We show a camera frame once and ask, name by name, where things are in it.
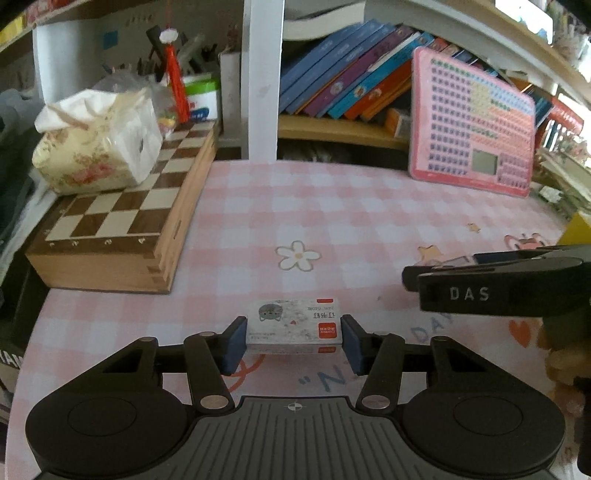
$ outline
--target ribbed gray panel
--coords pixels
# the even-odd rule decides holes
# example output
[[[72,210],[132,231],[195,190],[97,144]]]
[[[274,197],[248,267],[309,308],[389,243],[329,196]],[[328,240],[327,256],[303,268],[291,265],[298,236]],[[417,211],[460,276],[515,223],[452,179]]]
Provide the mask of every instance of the ribbed gray panel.
[[[201,419],[171,458],[126,480],[460,478],[420,458],[391,421],[358,414],[344,398],[250,397],[232,414]],[[556,480],[547,471],[525,479]]]

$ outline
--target orange curved line print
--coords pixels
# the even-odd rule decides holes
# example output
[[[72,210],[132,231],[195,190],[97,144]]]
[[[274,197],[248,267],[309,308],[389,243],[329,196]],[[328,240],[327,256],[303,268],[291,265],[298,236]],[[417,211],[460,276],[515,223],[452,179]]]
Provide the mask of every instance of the orange curved line print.
[[[262,365],[262,361],[265,359],[265,355],[259,355],[259,358],[250,366],[246,367],[246,363],[244,360],[240,360],[240,364],[238,366],[238,370],[230,375],[232,378],[237,378],[237,382],[234,383],[230,388],[228,388],[229,392],[232,393],[233,391],[237,390],[246,380],[246,376],[258,370],[258,368]]]

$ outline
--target green lid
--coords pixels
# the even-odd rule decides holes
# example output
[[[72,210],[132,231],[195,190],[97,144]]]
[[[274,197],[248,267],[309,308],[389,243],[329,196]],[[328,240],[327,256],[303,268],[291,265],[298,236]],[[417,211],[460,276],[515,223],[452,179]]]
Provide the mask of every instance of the green lid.
[[[215,79],[200,80],[185,85],[185,93],[187,95],[198,95],[199,93],[215,92],[219,88],[219,83]]]

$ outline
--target hand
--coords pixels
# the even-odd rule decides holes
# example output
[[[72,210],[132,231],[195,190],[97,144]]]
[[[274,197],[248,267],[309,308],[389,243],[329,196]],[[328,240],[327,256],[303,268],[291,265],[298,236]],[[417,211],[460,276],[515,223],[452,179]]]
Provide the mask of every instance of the hand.
[[[537,345],[550,350],[544,327],[538,334]],[[560,410],[572,417],[580,417],[585,407],[585,396],[573,386],[576,377],[591,378],[591,339],[574,343],[562,350],[550,351],[546,358],[546,374],[556,382],[550,397]]]

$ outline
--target tablecloth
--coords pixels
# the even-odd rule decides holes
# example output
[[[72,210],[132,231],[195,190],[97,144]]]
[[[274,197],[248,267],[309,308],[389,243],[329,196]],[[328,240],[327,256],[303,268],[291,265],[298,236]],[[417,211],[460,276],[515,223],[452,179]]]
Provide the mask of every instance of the tablecloth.
[[[50,291],[14,396],[7,478],[29,480],[39,471],[24,425],[48,393],[138,337],[166,345],[199,331],[220,332],[253,300],[334,297],[368,331],[414,343],[451,336],[547,392],[553,385],[545,352],[535,345],[539,321],[421,312],[418,295],[401,285],[401,271],[421,260],[554,243],[563,228],[536,198],[414,181],[400,171],[215,162],[169,295]],[[236,399],[349,395],[354,401],[363,379],[340,351],[247,352],[226,381]],[[165,375],[164,387],[190,402],[184,375]],[[424,378],[406,375],[401,401],[421,388]],[[568,455],[562,451],[558,461],[565,478],[572,475]]]

